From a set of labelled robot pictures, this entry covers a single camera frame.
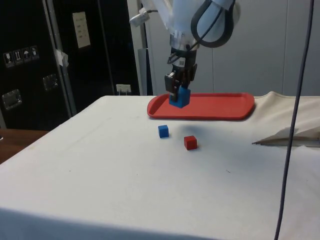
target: white sticker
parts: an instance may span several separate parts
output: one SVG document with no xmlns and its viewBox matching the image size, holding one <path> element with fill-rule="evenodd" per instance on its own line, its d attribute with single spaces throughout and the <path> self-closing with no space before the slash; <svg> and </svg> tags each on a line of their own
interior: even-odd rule
<svg viewBox="0 0 320 240">
<path fill-rule="evenodd" d="M 180 68 L 184 68 L 186 65 L 186 59 L 184 57 L 180 57 L 177 61 L 173 63 L 173 65 Z"/>
<path fill-rule="evenodd" d="M 76 40 L 78 42 L 78 48 L 80 49 L 91 45 L 87 26 L 86 13 L 84 11 L 75 12 L 72 14 L 72 17 Z"/>
</svg>

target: white tablecloth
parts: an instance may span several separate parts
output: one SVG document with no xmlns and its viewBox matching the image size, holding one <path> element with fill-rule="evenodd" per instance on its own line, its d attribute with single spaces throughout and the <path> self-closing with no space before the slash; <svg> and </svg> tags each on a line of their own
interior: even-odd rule
<svg viewBox="0 0 320 240">
<path fill-rule="evenodd" d="M 294 98 L 256 98 L 240 122 L 153 120 L 150 99 L 102 97 L 0 165 L 0 240 L 273 239 L 286 149 L 251 143 L 290 126 Z M 320 98 L 301 106 L 313 122 Z M 319 170 L 293 151 L 280 239 L 319 239 Z"/>
</svg>

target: paper note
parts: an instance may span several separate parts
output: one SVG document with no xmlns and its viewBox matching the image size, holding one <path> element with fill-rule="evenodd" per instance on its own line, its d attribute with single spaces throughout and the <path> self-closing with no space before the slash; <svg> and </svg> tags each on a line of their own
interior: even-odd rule
<svg viewBox="0 0 320 240">
<path fill-rule="evenodd" d="M 91 45 L 88 26 L 87 26 L 86 13 L 84 11 L 75 12 L 72 14 L 72 17 L 73 17 L 76 40 L 78 42 L 78 48 L 80 49 L 80 48 Z"/>
</svg>

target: white panel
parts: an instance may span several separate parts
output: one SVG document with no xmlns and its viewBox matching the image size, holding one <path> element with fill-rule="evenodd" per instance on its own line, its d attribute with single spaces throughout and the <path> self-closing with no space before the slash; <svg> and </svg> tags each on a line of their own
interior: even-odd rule
<svg viewBox="0 0 320 240">
<path fill-rule="evenodd" d="M 282 92 L 288 0 L 238 0 L 241 16 L 213 50 L 215 92 Z"/>
<path fill-rule="evenodd" d="M 133 18 L 139 13 L 139 4 L 137 0 L 127 0 L 128 5 L 128 13 L 129 19 Z M 132 36 L 132 43 L 133 43 L 133 50 L 134 50 L 134 58 L 135 58 L 135 66 L 136 66 L 136 73 L 138 77 L 138 84 L 139 84 L 139 91 L 140 95 L 143 95 L 143 86 L 141 80 L 141 72 L 140 72 L 140 62 L 139 62 L 139 53 L 138 50 L 143 48 L 143 40 L 142 40 L 142 29 L 141 27 L 131 27 L 131 36 Z"/>
<path fill-rule="evenodd" d="M 170 35 L 166 31 L 157 13 L 152 13 L 146 22 L 146 35 L 149 48 L 153 93 L 166 93 L 165 75 L 170 73 L 172 65 L 167 64 L 170 55 Z M 192 92 L 213 92 L 213 53 L 206 47 L 198 50 L 196 62 L 198 69 L 194 81 L 190 84 Z"/>
<path fill-rule="evenodd" d="M 306 41 L 310 0 L 289 0 L 283 93 L 295 95 Z M 315 0 L 302 95 L 320 95 L 320 0 Z"/>
</svg>

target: white robot link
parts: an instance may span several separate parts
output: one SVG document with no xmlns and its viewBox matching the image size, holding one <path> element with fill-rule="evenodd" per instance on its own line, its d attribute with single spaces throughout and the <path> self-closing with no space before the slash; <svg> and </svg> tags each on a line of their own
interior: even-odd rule
<svg viewBox="0 0 320 240">
<path fill-rule="evenodd" d="M 171 55 L 167 64 L 172 72 L 164 77 L 170 104 L 183 108 L 189 104 L 188 86 L 195 78 L 197 49 L 200 45 L 217 48 L 231 37 L 240 17 L 235 0 L 141 0 L 143 8 L 130 20 L 139 26 L 158 12 L 170 33 Z"/>
</svg>

